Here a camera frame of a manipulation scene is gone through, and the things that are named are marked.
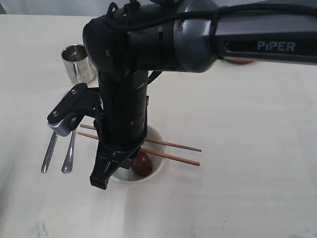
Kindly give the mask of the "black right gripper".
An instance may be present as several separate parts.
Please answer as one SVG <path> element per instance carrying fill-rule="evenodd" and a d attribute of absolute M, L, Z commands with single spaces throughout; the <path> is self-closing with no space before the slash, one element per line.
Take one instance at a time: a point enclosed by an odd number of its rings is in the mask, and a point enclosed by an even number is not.
<path fill-rule="evenodd" d="M 110 177 L 119 168 L 130 168 L 132 160 L 138 155 L 145 135 L 127 144 L 113 144 L 107 138 L 100 136 L 94 168 L 90 175 L 92 186 L 105 190 Z"/>

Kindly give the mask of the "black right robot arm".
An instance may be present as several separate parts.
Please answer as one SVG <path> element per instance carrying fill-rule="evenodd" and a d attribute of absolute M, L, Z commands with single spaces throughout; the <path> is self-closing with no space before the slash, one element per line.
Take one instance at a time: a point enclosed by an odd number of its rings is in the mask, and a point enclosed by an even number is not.
<path fill-rule="evenodd" d="M 217 6 L 211 0 L 155 0 L 105 15 L 83 29 L 86 52 L 98 71 L 99 136 L 92 186 L 135 158 L 147 135 L 147 87 L 159 72 L 201 73 L 216 60 L 255 59 L 315 64 L 317 3 L 266 0 Z"/>

